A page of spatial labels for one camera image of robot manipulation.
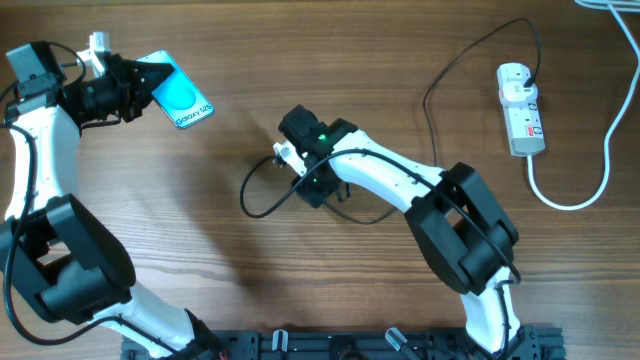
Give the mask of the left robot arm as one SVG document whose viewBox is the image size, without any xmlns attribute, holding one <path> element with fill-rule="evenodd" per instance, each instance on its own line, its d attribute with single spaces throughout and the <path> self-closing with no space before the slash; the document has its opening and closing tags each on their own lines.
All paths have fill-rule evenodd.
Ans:
<svg viewBox="0 0 640 360">
<path fill-rule="evenodd" d="M 80 202 L 76 155 L 84 130 L 129 122 L 175 73 L 169 63 L 128 60 L 95 33 L 69 80 L 50 41 L 12 49 L 14 70 L 2 127 L 15 144 L 14 193 L 1 226 L 2 293 L 14 329 L 25 332 L 13 298 L 44 321 L 78 335 L 103 326 L 153 359 L 224 359 L 222 341 L 190 311 L 141 285 L 122 243 Z"/>
</svg>

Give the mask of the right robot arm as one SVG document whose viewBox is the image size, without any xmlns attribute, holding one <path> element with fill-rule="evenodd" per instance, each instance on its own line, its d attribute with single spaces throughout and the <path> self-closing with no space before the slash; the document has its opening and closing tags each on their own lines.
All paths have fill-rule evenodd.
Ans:
<svg viewBox="0 0 640 360">
<path fill-rule="evenodd" d="M 388 150 L 356 125 L 325 124 L 305 107 L 278 126 L 285 142 L 274 150 L 297 176 L 293 190 L 318 208 L 355 184 L 400 211 L 433 273 L 459 293 L 466 332 L 486 354 L 506 358 L 520 328 L 509 287 L 518 232 L 480 175 L 457 163 L 445 170 Z"/>
</svg>

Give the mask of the Galaxy S25 smartphone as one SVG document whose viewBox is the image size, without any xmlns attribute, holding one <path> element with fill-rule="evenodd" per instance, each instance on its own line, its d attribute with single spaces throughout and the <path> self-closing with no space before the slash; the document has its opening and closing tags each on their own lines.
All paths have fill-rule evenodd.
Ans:
<svg viewBox="0 0 640 360">
<path fill-rule="evenodd" d="M 152 95 L 175 127 L 186 129 L 214 114 L 214 106 L 166 50 L 143 56 L 139 61 L 169 64 L 173 67 L 172 74 L 152 92 Z"/>
</svg>

